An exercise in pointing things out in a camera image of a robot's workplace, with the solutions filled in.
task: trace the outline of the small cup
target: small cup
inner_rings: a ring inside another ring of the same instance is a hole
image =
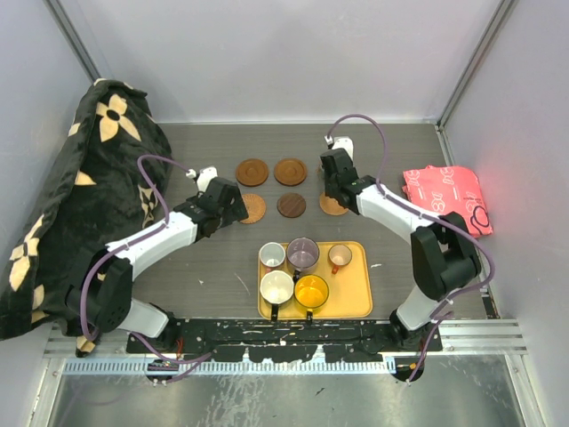
[[[320,248],[314,240],[309,238],[296,238],[286,248],[286,260],[294,281],[301,273],[311,273],[317,267],[320,258]]]
[[[271,271],[260,280],[259,291],[260,296],[271,305],[271,321],[276,322],[280,305],[293,297],[293,278],[284,271]]]
[[[260,263],[265,266],[265,272],[278,270],[286,259],[286,251],[280,243],[269,242],[259,250]]]
[[[332,274],[336,274],[340,267],[351,263],[352,251],[346,245],[334,245],[328,252],[328,259],[333,264]]]
[[[314,274],[300,278],[294,286],[294,297],[306,308],[306,320],[312,322],[314,310],[322,307],[330,296],[330,288],[326,281]]]

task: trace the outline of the dark brown coaster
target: dark brown coaster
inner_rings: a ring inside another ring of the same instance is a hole
[[[286,193],[276,202],[278,212],[286,218],[297,218],[306,211],[306,200],[297,193]]]
[[[268,167],[258,158],[248,158],[239,164],[235,175],[237,180],[247,187],[257,187],[268,178]]]
[[[306,180],[307,173],[306,165],[298,158],[284,158],[275,166],[275,179],[289,187]]]
[[[240,221],[242,224],[254,224],[267,212],[267,204],[263,197],[256,194],[243,194],[243,202],[249,214],[249,218]]]

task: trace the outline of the black mug handle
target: black mug handle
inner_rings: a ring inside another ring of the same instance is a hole
[[[278,305],[272,304],[270,309],[270,321],[276,322],[277,319],[278,319]]]

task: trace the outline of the mug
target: mug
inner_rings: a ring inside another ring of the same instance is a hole
[[[322,307],[328,301],[329,295],[330,288],[326,281],[314,274],[300,278],[294,286],[294,297],[302,307],[306,308],[308,322],[312,322],[314,310]]]
[[[265,266],[265,272],[278,270],[285,263],[286,251],[280,243],[269,242],[259,250],[259,261]]]
[[[294,281],[301,273],[311,273],[317,267],[320,258],[320,248],[314,240],[309,238],[296,238],[286,248],[286,260]]]
[[[284,271],[271,271],[260,280],[260,296],[271,305],[270,319],[276,322],[278,308],[293,297],[294,282]]]
[[[328,252],[328,259],[333,264],[332,274],[336,274],[340,267],[351,263],[352,251],[346,245],[334,245]]]

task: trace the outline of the yellow tray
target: yellow tray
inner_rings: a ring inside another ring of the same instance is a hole
[[[332,274],[332,264],[328,260],[328,252],[334,245],[346,245],[352,251],[352,261],[346,267],[340,268],[338,273]],[[318,242],[320,258],[317,269],[313,274],[323,278],[330,287],[330,296],[324,306],[314,311],[314,318],[363,318],[372,312],[372,290],[370,277],[367,271],[365,250],[357,242]],[[260,296],[260,280],[265,275],[265,268],[258,261],[259,280],[257,283],[257,298],[259,301],[259,314],[270,318],[271,306]],[[283,270],[292,275],[285,265]],[[295,320],[306,318],[304,309],[293,298],[283,304],[278,311],[279,320]]]

